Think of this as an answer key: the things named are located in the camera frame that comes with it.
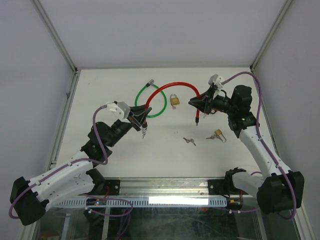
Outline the red cable lock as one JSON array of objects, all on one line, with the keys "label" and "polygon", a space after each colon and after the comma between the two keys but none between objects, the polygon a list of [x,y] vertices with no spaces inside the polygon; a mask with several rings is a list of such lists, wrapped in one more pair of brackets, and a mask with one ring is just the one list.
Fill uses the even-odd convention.
[{"label": "red cable lock", "polygon": [[147,101],[146,101],[147,106],[149,106],[149,104],[152,101],[152,99],[159,93],[162,94],[163,99],[164,99],[163,107],[158,113],[152,114],[152,115],[147,115],[147,118],[150,118],[150,119],[157,118],[158,116],[162,115],[165,112],[165,110],[167,109],[168,99],[167,99],[166,94],[164,93],[165,89],[168,89],[168,88],[171,88],[171,87],[177,87],[177,86],[187,87],[187,88],[190,88],[190,89],[192,89],[194,91],[196,100],[200,100],[201,99],[201,94],[200,94],[199,90],[194,85],[192,85],[191,83],[183,82],[183,81],[176,81],[176,82],[167,83],[167,84],[159,87],[159,86],[155,85],[154,83],[152,83],[152,80],[150,80],[148,83],[145,84],[145,86],[143,86],[141,88],[141,90],[136,95],[135,100],[134,100],[134,106],[135,107],[138,106],[140,95],[143,93],[144,90],[146,90],[150,86],[153,86],[154,88],[156,88],[156,90],[147,99]]}]

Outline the large brass padlock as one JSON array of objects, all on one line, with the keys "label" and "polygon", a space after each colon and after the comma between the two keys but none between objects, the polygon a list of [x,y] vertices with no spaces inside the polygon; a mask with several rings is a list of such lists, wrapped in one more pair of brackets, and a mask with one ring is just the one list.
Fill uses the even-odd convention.
[{"label": "large brass padlock", "polygon": [[169,99],[170,99],[170,105],[172,109],[175,110],[177,108],[177,105],[180,104],[179,98],[177,97],[176,94],[171,94]]}]

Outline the small brass padlock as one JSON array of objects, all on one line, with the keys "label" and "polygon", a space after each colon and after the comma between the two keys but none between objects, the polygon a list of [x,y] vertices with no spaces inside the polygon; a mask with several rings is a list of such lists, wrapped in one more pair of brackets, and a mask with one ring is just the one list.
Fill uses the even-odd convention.
[{"label": "small brass padlock", "polygon": [[226,137],[223,135],[223,133],[220,129],[216,130],[214,133],[215,133],[215,137],[217,139],[221,140],[223,143],[227,142]]}]

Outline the green lock keys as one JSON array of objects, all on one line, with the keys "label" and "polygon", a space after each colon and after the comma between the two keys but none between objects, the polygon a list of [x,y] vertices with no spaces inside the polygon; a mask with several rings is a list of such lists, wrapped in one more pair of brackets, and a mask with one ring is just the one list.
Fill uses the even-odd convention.
[{"label": "green lock keys", "polygon": [[196,146],[196,143],[195,143],[195,140],[193,138],[185,138],[183,137],[183,139],[185,140],[185,142],[188,144],[188,143],[191,143],[193,144],[194,146]]}]

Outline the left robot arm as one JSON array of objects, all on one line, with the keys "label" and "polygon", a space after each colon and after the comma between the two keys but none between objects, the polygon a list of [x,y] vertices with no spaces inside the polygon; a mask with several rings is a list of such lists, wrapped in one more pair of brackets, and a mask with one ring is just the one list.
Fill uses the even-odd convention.
[{"label": "left robot arm", "polygon": [[28,226],[70,197],[102,193],[106,180],[97,166],[107,165],[111,148],[131,129],[146,133],[151,110],[117,101],[100,106],[92,117],[89,140],[70,160],[29,180],[20,177],[13,182],[9,217]]}]

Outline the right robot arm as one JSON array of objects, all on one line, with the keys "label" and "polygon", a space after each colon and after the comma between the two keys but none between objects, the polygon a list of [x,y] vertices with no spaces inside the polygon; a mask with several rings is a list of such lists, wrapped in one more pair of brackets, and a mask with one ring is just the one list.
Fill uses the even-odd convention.
[{"label": "right robot arm", "polygon": [[215,90],[211,86],[200,96],[191,98],[189,105],[204,114],[212,110],[227,114],[229,128],[249,150],[263,178],[236,167],[226,171],[223,182],[214,190],[219,194],[242,190],[257,200],[264,214],[296,211],[302,204],[304,176],[292,171],[264,140],[260,124],[251,112],[251,87],[237,85],[231,97],[215,94]]}]

